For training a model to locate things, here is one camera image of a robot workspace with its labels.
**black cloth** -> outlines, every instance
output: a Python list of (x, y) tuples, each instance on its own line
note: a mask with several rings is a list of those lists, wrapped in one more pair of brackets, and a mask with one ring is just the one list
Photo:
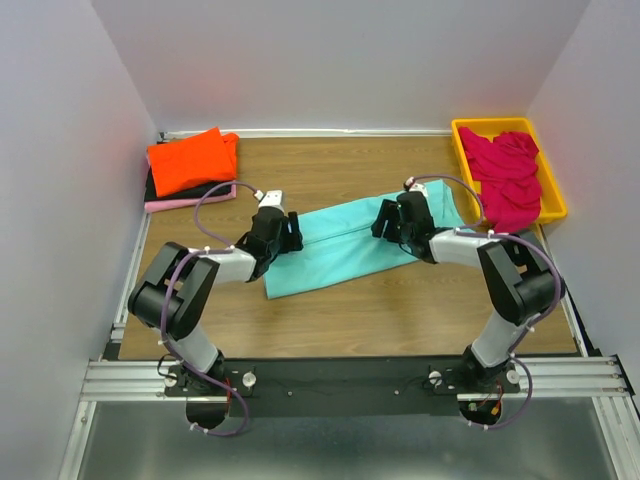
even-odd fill
[[(172, 193), (171, 195), (159, 197), (156, 193), (156, 186), (153, 183), (153, 175), (151, 174), (151, 169), (149, 169), (149, 173), (147, 174), (147, 188), (144, 192), (144, 201), (155, 202), (158, 200), (187, 200), (193, 198), (202, 198), (205, 193), (207, 193), (216, 185), (220, 185), (221, 183), (224, 182), (207, 182), (197, 187), (188, 188), (180, 192)], [(212, 195), (210, 195), (210, 197), (220, 197), (222, 195), (229, 195), (230, 193), (231, 185), (226, 185), (216, 190)]]

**white panel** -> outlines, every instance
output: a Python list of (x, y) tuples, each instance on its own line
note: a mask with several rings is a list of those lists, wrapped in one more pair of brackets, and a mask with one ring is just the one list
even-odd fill
[(154, 126), (89, 2), (3, 2), (0, 44), (0, 476), (50, 479), (108, 338)]
[(640, 388), (640, 2), (591, 3), (530, 116), (565, 194), (549, 243), (597, 346)]
[(524, 114), (588, 0), (93, 0), (162, 130)]

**pink cloth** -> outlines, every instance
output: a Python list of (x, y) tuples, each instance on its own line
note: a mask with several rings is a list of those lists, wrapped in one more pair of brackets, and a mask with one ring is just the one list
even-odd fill
[[(229, 195), (220, 195), (218, 197), (209, 197), (202, 203), (216, 203), (236, 198), (236, 186), (231, 186)], [(199, 198), (188, 198), (182, 200), (155, 200), (153, 202), (144, 203), (144, 211), (147, 213), (161, 212), (162, 210), (171, 210), (173, 208), (190, 207), (200, 201)]]
[(514, 233), (540, 215), (542, 187), (536, 178), (538, 147), (528, 133), (504, 132), (490, 140), (458, 129), (487, 220), (498, 232)]

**gray floor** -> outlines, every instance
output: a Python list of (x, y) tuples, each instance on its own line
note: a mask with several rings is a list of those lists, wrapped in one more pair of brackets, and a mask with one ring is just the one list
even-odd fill
[[(506, 414), (516, 406), (506, 407)], [(504, 430), (457, 418), (255, 419), (239, 437), (190, 432), (176, 403), (98, 406), (80, 478), (615, 478), (590, 399), (535, 400)]]

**folded cloth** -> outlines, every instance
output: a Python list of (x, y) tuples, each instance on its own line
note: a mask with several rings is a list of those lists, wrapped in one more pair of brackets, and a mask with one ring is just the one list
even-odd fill
[(458, 129), (469, 169), (481, 182), (487, 220), (499, 232), (517, 232), (540, 215), (542, 187), (536, 178), (538, 146), (531, 135), (502, 133), (493, 143), (467, 127)]
[[(211, 190), (216, 185), (220, 185), (222, 182), (207, 182), (202, 185), (197, 185), (193, 188), (187, 188), (186, 190), (181, 190), (176, 193), (172, 193), (171, 195), (167, 195), (165, 197), (159, 197), (156, 193), (156, 187), (153, 182), (153, 174), (151, 169), (149, 169), (149, 173), (147, 174), (147, 183), (145, 185), (146, 190), (144, 191), (144, 201), (145, 202), (157, 202), (163, 200), (199, 200), (203, 197), (205, 193)], [(225, 195), (229, 195), (231, 193), (231, 185), (220, 187), (218, 190), (213, 192), (212, 196), (222, 197)]]
[[(211, 196), (202, 203), (216, 203), (236, 198), (236, 186), (232, 185), (231, 191), (226, 195)], [(157, 200), (144, 202), (144, 211), (147, 213), (161, 212), (162, 210), (172, 210), (174, 208), (190, 207), (198, 203), (198, 198), (185, 198), (177, 200)]]
[(156, 192), (165, 197), (212, 181), (235, 180), (238, 136), (216, 127), (179, 142), (147, 148)]
[[(451, 189), (442, 181), (426, 184), (436, 226), (458, 227), (464, 222), (456, 211)], [(415, 262), (417, 259), (371, 235), (383, 199), (402, 192), (363, 198), (298, 217), (304, 248), (280, 255), (264, 275), (267, 298), (316, 290), (370, 273)]]

